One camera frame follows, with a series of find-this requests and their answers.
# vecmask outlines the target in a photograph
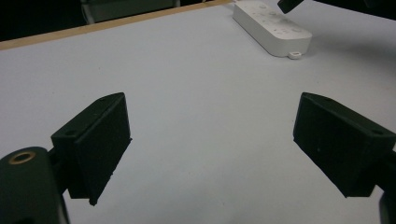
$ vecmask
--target white table surface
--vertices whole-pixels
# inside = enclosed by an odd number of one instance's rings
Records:
[[[64,195],[72,223],[379,223],[381,189],[345,199],[292,129],[308,91],[396,132],[396,22],[305,1],[288,17],[314,37],[292,61],[232,14],[210,7],[0,51],[0,157],[51,149],[79,111],[123,91],[134,141],[95,207]]]

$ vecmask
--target screw hole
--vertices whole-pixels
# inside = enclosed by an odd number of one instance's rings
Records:
[[[24,152],[18,153],[17,155],[11,157],[11,159],[9,159],[8,163],[11,165],[18,165],[18,164],[27,162],[34,157],[35,157],[35,153],[33,151],[24,151]]]
[[[372,132],[375,133],[375,134],[380,134],[380,135],[381,135],[381,134],[384,134],[383,132],[381,132],[381,131],[379,131],[379,130],[372,130]]]

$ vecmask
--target white power strip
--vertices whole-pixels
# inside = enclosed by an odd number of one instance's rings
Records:
[[[276,57],[299,59],[312,34],[260,1],[235,2],[233,18]]]

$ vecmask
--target power strip socket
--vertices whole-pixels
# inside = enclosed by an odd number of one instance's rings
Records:
[[[238,1],[236,20],[268,53],[299,59],[308,50],[312,34],[260,1]]]

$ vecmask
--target wooden table edge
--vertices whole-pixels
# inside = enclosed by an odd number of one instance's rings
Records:
[[[14,48],[22,47],[22,46],[33,45],[33,44],[42,43],[42,42],[46,42],[46,41],[61,39],[61,38],[65,38],[65,37],[69,37],[69,36],[73,36],[73,35],[83,35],[83,34],[87,34],[90,32],[105,30],[108,28],[122,26],[125,24],[137,22],[137,21],[146,21],[146,20],[150,20],[150,19],[154,19],[154,18],[158,18],[158,17],[162,17],[162,16],[172,15],[172,14],[176,14],[176,13],[180,13],[180,12],[191,11],[191,10],[195,10],[195,9],[199,9],[199,8],[223,5],[223,4],[227,4],[230,2],[232,2],[232,1],[231,0],[214,0],[214,1],[210,1],[210,2],[204,2],[204,3],[189,5],[189,6],[185,6],[185,7],[169,8],[166,10],[150,12],[147,14],[141,14],[141,15],[117,19],[117,20],[113,20],[113,21],[105,21],[105,22],[100,22],[100,23],[96,23],[96,24],[80,26],[80,27],[76,27],[76,28],[46,33],[46,34],[42,34],[42,35],[32,35],[32,36],[27,36],[27,37],[23,37],[23,38],[7,40],[7,41],[0,42],[0,50],[14,49]]]

